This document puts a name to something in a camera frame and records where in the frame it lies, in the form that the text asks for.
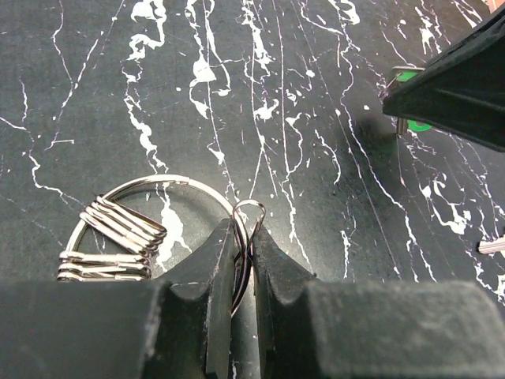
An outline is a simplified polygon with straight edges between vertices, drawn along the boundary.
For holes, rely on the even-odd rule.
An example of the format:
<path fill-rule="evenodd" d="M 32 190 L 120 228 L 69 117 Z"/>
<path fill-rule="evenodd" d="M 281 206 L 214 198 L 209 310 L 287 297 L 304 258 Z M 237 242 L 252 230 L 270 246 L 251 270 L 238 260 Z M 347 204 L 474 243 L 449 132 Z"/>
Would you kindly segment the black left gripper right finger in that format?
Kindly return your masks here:
<path fill-rule="evenodd" d="M 328 283 L 253 243 L 264 378 L 501 378 L 504 323 L 466 281 Z"/>

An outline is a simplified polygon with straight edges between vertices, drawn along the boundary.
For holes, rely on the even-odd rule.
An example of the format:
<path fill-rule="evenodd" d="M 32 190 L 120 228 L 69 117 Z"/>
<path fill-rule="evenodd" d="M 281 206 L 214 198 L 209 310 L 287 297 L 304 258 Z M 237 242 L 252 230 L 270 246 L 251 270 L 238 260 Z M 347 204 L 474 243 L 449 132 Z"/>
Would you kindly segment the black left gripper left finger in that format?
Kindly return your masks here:
<path fill-rule="evenodd" d="M 234 251 L 223 220 L 154 280 L 3 283 L 2 377 L 227 377 Z"/>

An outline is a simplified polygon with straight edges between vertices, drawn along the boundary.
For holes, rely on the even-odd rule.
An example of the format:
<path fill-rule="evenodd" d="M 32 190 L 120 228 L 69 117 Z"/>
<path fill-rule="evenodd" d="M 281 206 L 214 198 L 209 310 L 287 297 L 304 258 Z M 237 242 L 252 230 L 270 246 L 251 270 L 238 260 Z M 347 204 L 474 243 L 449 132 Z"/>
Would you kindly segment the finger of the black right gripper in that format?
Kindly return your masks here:
<path fill-rule="evenodd" d="M 504 7 L 386 95 L 383 113 L 504 151 Z"/>

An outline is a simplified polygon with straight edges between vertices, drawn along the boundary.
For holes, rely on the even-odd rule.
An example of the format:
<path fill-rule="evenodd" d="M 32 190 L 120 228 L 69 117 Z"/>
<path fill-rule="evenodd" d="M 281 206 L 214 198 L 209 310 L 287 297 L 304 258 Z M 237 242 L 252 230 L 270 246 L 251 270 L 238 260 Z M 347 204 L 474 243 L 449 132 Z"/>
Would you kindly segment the key with green tag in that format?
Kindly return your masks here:
<path fill-rule="evenodd" d="M 384 99 L 389 96 L 396 88 L 405 84 L 407 81 L 424 70 L 424 68 L 416 66 L 393 67 L 387 78 L 386 86 L 380 93 L 380 100 L 384 101 Z M 424 132 L 432 128 L 429 124 L 424 122 L 398 117 L 395 118 L 395 127 L 397 136 L 402 136 L 408 131 L 417 133 Z"/>

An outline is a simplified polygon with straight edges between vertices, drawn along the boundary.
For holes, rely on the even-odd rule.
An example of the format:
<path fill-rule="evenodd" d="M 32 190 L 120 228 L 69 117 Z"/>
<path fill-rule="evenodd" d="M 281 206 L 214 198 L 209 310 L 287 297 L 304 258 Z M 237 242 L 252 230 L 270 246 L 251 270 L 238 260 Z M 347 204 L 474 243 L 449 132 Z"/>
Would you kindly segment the large metal keyring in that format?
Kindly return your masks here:
<path fill-rule="evenodd" d="M 226 212 L 234 227 L 238 253 L 231 313 L 236 314 L 248 286 L 253 266 L 253 239 L 260 230 L 266 208 L 259 201 L 246 199 L 232 205 L 223 195 L 195 179 L 178 174 L 153 174 L 135 178 L 95 197 L 80 213 L 77 223 L 59 254 L 56 280 L 61 282 L 114 282 L 149 280 L 152 260 L 168 236 L 167 229 L 153 219 L 116 201 L 122 195 L 147 185 L 186 186 L 211 198 Z M 85 231 L 91 228 L 110 239 L 124 253 L 82 253 L 77 250 Z"/>

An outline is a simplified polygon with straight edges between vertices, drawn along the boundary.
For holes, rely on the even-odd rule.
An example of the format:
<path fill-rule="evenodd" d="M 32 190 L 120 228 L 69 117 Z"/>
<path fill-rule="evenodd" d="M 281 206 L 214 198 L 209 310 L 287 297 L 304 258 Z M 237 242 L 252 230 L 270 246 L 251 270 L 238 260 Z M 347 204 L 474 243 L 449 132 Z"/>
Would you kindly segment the key with yellow tag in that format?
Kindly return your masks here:
<path fill-rule="evenodd" d="M 477 246 L 477 251 L 482 254 L 504 253 L 505 237 L 499 237 L 493 241 L 480 241 Z"/>

